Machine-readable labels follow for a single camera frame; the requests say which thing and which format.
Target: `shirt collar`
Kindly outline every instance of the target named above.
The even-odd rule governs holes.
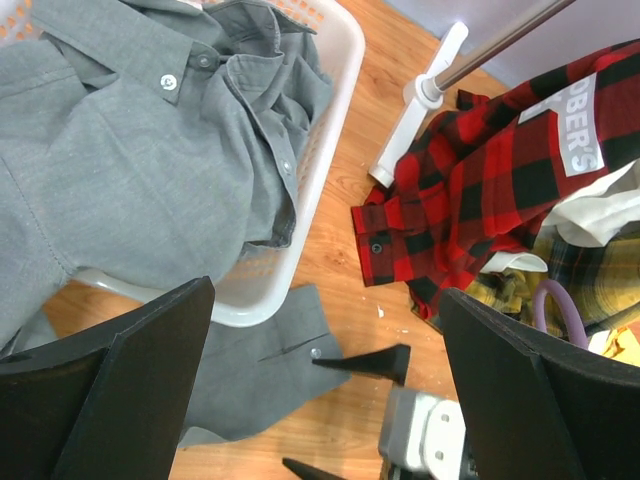
[[[145,7],[149,0],[129,0]],[[154,0],[178,14],[199,15],[175,0]],[[194,40],[118,0],[35,0],[33,23],[120,75],[176,103]]]

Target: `white plastic bracket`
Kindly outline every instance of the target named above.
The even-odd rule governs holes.
[[[440,42],[429,68],[404,88],[404,111],[369,169],[369,174],[385,187],[393,183],[396,163],[409,149],[424,118],[442,106],[444,94],[436,86],[435,77],[453,63],[468,35],[464,23],[455,23]]]

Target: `white fabric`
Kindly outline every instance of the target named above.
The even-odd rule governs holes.
[[[497,252],[482,267],[480,273],[501,273],[506,268],[525,272],[546,272],[548,270],[546,262],[533,253]]]
[[[558,203],[542,226],[580,247],[603,247],[626,224],[640,220],[640,162],[601,177]]]

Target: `white label patch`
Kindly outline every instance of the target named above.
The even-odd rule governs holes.
[[[558,114],[560,155],[567,177],[604,167],[595,122],[596,74],[560,90],[520,114],[518,124],[547,110]]]

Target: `gray fabric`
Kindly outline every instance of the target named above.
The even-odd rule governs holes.
[[[44,40],[0,49],[0,346],[80,269],[170,289],[289,245],[331,96],[307,27],[251,0],[33,3]]]
[[[241,440],[349,380],[311,363],[311,350],[342,358],[315,286],[291,290],[282,308],[251,328],[212,323],[180,447]]]
[[[0,359],[40,347],[58,339],[47,315],[39,310],[14,336],[0,348]]]

